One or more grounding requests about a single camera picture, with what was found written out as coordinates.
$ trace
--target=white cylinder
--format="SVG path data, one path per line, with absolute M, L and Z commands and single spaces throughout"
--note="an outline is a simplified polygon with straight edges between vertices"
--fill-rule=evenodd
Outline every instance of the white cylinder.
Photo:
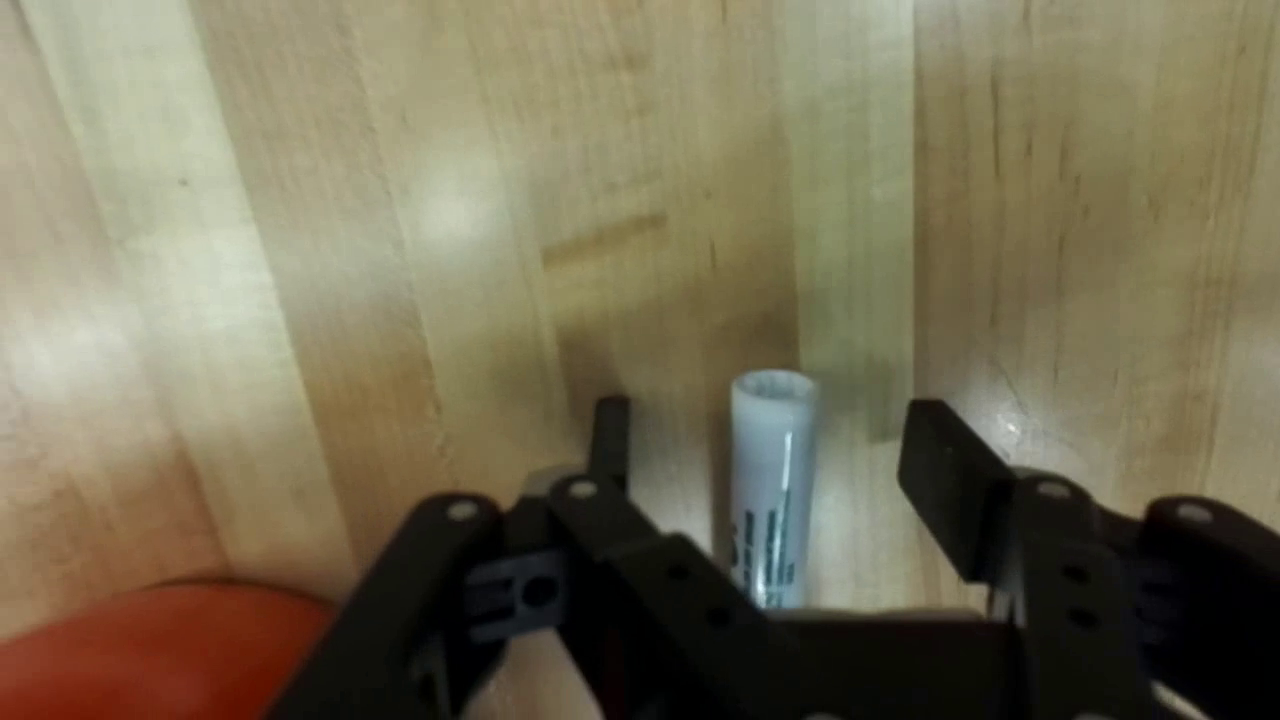
M 805 605 L 819 389 L 782 367 L 733 382 L 733 575 L 758 609 Z

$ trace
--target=wooden floor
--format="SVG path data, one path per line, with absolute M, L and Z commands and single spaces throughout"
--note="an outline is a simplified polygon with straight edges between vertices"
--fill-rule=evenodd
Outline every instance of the wooden floor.
M 634 401 L 715 547 L 722 393 L 825 384 L 816 600 L 963 600 L 911 393 L 1137 513 L 1280 523 L 1275 0 L 0 0 L 0 634 L 353 589 Z M 518 647 L 474 716 L 570 716 Z

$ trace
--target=white plastic tube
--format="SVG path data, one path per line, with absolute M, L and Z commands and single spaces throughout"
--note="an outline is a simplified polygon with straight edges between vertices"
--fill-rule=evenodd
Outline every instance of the white plastic tube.
M 798 371 L 733 382 L 733 575 L 758 609 L 805 605 L 816 418 Z

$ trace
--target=black metal frame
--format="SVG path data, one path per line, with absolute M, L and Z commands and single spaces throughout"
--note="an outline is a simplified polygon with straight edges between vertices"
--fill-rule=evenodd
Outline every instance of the black metal frame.
M 461 716 L 509 641 L 557 630 L 605 716 L 1280 716 L 1280 542 L 1200 495 L 1122 519 L 1010 474 L 917 401 L 898 486 L 991 616 L 765 616 L 628 502 L 628 401 L 601 401 L 585 475 L 501 513 L 424 502 L 270 716 Z

